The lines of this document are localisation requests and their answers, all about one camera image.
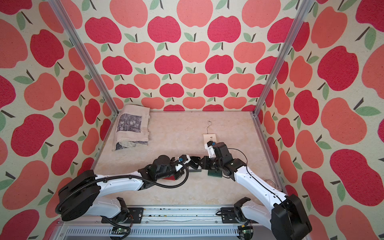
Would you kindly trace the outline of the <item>green jewelry box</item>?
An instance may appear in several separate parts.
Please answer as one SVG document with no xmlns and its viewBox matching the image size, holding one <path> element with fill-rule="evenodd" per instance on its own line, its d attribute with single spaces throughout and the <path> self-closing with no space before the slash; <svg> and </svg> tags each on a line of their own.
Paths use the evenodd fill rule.
<svg viewBox="0 0 384 240">
<path fill-rule="evenodd" d="M 220 170 L 208 170 L 208 176 L 216 177 L 216 178 L 222 178 L 223 173 Z"/>
</svg>

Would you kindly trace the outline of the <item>black foam jewelry insert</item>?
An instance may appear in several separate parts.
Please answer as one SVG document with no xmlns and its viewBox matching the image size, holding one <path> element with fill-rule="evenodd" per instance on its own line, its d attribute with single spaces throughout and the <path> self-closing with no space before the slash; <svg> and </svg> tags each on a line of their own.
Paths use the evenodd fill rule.
<svg viewBox="0 0 384 240">
<path fill-rule="evenodd" d="M 189 161 L 189 166 L 192 169 L 197 170 L 200 166 L 201 158 L 197 156 L 190 156 L 190 159 L 191 160 Z"/>
</svg>

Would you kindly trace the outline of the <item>cream lift-off box lid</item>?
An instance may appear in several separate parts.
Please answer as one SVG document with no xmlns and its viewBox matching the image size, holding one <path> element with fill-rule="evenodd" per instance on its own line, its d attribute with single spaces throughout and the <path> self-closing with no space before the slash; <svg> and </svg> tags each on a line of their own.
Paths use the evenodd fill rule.
<svg viewBox="0 0 384 240">
<path fill-rule="evenodd" d="M 216 134 L 203 134 L 203 138 L 204 138 L 204 144 L 208 143 L 209 141 L 217 142 Z"/>
</svg>

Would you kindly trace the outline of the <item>red jewelry box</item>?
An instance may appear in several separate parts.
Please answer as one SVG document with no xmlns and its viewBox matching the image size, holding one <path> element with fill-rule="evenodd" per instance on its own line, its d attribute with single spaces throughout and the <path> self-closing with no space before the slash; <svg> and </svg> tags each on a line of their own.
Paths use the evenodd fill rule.
<svg viewBox="0 0 384 240">
<path fill-rule="evenodd" d="M 170 176 L 170 177 L 164 178 L 164 180 L 175 181 L 176 178 L 175 178 L 175 176 Z"/>
</svg>

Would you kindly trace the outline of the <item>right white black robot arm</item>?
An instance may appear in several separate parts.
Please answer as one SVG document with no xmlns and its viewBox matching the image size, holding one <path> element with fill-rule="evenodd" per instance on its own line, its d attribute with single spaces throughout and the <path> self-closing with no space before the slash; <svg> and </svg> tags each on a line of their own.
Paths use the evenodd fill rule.
<svg viewBox="0 0 384 240">
<path fill-rule="evenodd" d="M 208 155 L 200 163 L 202 169 L 221 171 L 262 203 L 258 205 L 247 197 L 237 201 L 234 214 L 238 222 L 255 221 L 271 230 L 277 240 L 302 240 L 313 230 L 297 196 L 288 196 L 266 183 L 248 168 L 247 163 L 233 158 L 225 143 L 209 141 L 205 149 Z"/>
</svg>

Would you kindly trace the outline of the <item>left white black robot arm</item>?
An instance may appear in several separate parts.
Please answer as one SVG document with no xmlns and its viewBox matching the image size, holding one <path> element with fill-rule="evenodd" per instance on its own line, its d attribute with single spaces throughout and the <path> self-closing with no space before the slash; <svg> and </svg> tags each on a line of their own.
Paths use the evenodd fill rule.
<svg viewBox="0 0 384 240">
<path fill-rule="evenodd" d="M 108 196 L 125 191 L 143 191 L 153 186 L 175 189 L 181 183 L 170 186 L 158 183 L 166 178 L 189 177 L 191 157 L 182 155 L 169 158 L 161 155 L 152 164 L 125 175 L 97 175 L 92 170 L 80 174 L 58 192 L 59 203 L 56 214 L 65 222 L 82 216 L 100 216 L 107 223 L 123 223 L 132 215 L 125 200 L 121 197 L 111 199 Z"/>
</svg>

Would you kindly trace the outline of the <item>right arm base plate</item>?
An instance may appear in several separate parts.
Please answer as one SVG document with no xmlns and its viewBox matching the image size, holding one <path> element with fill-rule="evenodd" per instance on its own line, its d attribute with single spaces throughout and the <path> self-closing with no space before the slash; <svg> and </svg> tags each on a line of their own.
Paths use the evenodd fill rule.
<svg viewBox="0 0 384 240">
<path fill-rule="evenodd" d="M 219 211 L 216 212 L 216 215 L 221 217 L 223 224 L 257 224 L 257 222 L 253 220 L 246 219 L 243 213 L 239 209 L 234 207 L 221 208 Z"/>
</svg>

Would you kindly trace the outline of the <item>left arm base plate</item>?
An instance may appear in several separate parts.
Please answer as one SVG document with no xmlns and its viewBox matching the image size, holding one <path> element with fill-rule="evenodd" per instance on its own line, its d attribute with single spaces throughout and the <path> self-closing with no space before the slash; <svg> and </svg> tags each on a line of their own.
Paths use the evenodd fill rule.
<svg viewBox="0 0 384 240">
<path fill-rule="evenodd" d="M 123 208 L 110 220 L 116 224 L 140 224 L 144 208 Z"/>
</svg>

